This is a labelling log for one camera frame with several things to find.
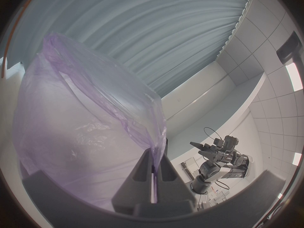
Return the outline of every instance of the curtain fold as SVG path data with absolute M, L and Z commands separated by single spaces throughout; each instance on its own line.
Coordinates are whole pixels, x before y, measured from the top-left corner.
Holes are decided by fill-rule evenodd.
M 163 97 L 216 59 L 247 1 L 33 0 L 8 68 L 20 61 L 26 68 L 54 31 L 117 59 Z

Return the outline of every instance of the robotic arm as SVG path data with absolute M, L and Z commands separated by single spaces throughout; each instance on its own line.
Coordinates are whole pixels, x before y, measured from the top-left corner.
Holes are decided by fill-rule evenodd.
M 206 157 L 199 175 L 191 183 L 191 189 L 197 194 L 205 194 L 211 183 L 221 178 L 244 178 L 252 163 L 252 157 L 238 154 L 234 149 L 239 140 L 227 135 L 224 140 L 216 138 L 214 145 L 190 142 Z

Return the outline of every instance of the translucent plastic bag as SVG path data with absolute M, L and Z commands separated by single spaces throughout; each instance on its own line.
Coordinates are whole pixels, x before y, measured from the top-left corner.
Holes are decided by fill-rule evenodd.
M 166 121 L 160 97 L 124 66 L 52 33 L 24 75 L 12 133 L 29 174 L 43 170 L 112 210 L 112 196 L 145 149 L 158 167 Z

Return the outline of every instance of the orange pole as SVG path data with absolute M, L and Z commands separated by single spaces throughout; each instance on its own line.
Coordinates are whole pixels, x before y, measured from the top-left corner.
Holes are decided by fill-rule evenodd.
M 6 61 L 6 56 L 7 56 L 7 52 L 9 50 L 9 44 L 12 40 L 12 37 L 13 37 L 13 34 L 14 34 L 14 31 L 17 27 L 17 24 L 19 22 L 19 20 L 21 19 L 22 17 L 22 14 L 24 13 L 25 9 L 28 7 L 29 3 L 31 2 L 32 0 L 27 0 L 21 10 L 21 13 L 18 15 L 18 18 L 17 20 L 15 21 L 15 24 L 10 32 L 10 35 L 9 35 L 9 39 L 7 40 L 7 43 L 6 43 L 6 47 L 5 47 L 5 51 L 4 51 L 4 56 L 3 56 L 3 61 L 2 61 L 2 68 L 1 68 L 1 78 L 4 77 L 4 69 L 5 69 L 5 61 Z

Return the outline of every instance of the rectangular light panel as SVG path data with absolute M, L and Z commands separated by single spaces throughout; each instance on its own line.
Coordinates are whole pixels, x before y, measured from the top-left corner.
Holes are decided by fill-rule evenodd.
M 293 163 L 292 164 L 293 165 L 298 165 L 302 154 L 299 154 L 299 153 L 294 153 L 294 154 L 295 154 L 295 156 L 293 158 Z
M 294 63 L 286 66 L 287 72 L 289 74 L 293 91 L 303 89 L 301 78 L 298 69 Z

